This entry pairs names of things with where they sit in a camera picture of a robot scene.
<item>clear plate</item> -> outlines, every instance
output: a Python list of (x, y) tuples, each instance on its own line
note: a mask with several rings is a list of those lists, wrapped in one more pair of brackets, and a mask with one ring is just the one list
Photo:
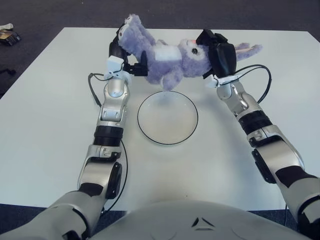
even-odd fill
[(174, 145), (189, 138), (198, 124), (194, 103), (182, 93), (160, 91), (147, 97), (138, 110), (138, 125), (150, 140)]

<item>white tabletop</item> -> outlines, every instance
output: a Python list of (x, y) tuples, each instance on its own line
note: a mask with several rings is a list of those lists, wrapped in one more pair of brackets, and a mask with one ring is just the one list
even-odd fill
[[(104, 73), (114, 28), (64, 28), (0, 100), (0, 203), (47, 207), (77, 188), (99, 108), (89, 91), (89, 73)], [(201, 30), (151, 29), (156, 39), (178, 44)], [(307, 32), (214, 30), (229, 42), (262, 44), (258, 55), (238, 68), (264, 64), (271, 90), (261, 106), (301, 153), (306, 171), (320, 176), (320, 44)], [(93, 87), (103, 101), (103, 82)], [(258, 98), (267, 74), (257, 70), (242, 80)], [(239, 123), (215, 89), (199, 78), (175, 89), (198, 110), (193, 135), (175, 146), (148, 140), (138, 128), (141, 102), (159, 86), (133, 77), (123, 142), (129, 171), (114, 210), (176, 199), (212, 201), (244, 210), (282, 209), (275, 184), (266, 183), (251, 156)]]

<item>stuffed bunny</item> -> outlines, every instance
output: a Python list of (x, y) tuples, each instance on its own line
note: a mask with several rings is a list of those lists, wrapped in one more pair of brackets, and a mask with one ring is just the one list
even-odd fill
[[(208, 47), (197, 45), (195, 40), (183, 39), (179, 45), (167, 45), (163, 40), (156, 40), (143, 27), (140, 18), (131, 14), (118, 32), (118, 43), (138, 61), (143, 51), (146, 52), (148, 76), (151, 84), (161, 84), (163, 90), (171, 91), (183, 77), (198, 77), (211, 68)], [(249, 43), (235, 47), (237, 61), (246, 59), (261, 49), (261, 45), (250, 48)]]

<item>black rim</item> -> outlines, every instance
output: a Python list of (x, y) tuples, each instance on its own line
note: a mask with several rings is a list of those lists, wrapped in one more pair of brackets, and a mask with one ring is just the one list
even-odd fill
[(196, 124), (195, 124), (195, 127), (194, 127), (193, 131), (192, 131), (192, 132), (190, 133), (190, 135), (187, 136), (185, 139), (183, 139), (183, 140), (181, 140), (181, 141), (174, 142), (174, 143), (163, 143), (163, 142), (159, 142), (159, 141), (156, 141), (156, 140), (152, 139), (151, 137), (149, 137), (149, 136), (142, 130), (142, 128), (141, 128), (141, 126), (140, 126), (140, 123), (139, 123), (139, 112), (140, 112), (141, 106), (144, 104), (144, 102), (145, 102), (148, 98), (150, 98), (151, 96), (153, 96), (153, 95), (155, 95), (155, 94), (162, 93), (162, 91), (155, 92), (155, 93), (151, 94), (150, 96), (148, 96), (145, 100), (143, 100), (143, 102), (142, 102), (142, 103), (140, 104), (140, 106), (139, 106), (138, 113), (137, 113), (137, 116), (136, 116), (137, 122), (138, 122), (138, 126), (139, 126), (141, 132), (143, 133), (143, 135), (145, 135), (148, 139), (150, 139), (150, 140), (151, 140), (152, 142), (154, 142), (154, 143), (161, 144), (161, 145), (166, 145), (166, 146), (180, 144), (180, 143), (184, 142), (185, 140), (187, 140), (188, 138), (190, 138), (191, 135), (194, 134), (194, 132), (195, 132), (197, 126), (198, 126), (198, 120), (199, 120), (198, 109), (197, 109), (196, 105), (194, 104), (194, 102), (193, 102), (189, 97), (187, 97), (186, 95), (184, 95), (184, 94), (182, 94), (182, 93), (180, 93), (180, 92), (177, 92), (177, 91), (169, 91), (169, 92), (173, 92), (173, 93), (176, 93), (176, 94), (180, 94), (180, 95), (186, 97), (186, 98), (192, 103), (192, 105), (194, 106), (194, 109), (195, 109), (195, 112), (196, 112)]

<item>floor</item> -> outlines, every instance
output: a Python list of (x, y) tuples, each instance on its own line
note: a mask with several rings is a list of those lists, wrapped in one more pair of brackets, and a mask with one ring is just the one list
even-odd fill
[[(320, 41), (319, 0), (7, 0), (1, 2), (0, 25), (13, 23), (22, 41), (12, 47), (0, 45), (0, 70), (17, 72), (0, 75), (0, 98), (63, 27), (117, 28), (130, 13), (138, 14), (146, 28), (308, 31)], [(0, 234), (41, 211), (0, 204)], [(284, 223), (284, 210), (254, 213)], [(123, 214), (104, 215), (96, 231)], [(297, 229), (290, 213), (287, 226)]]

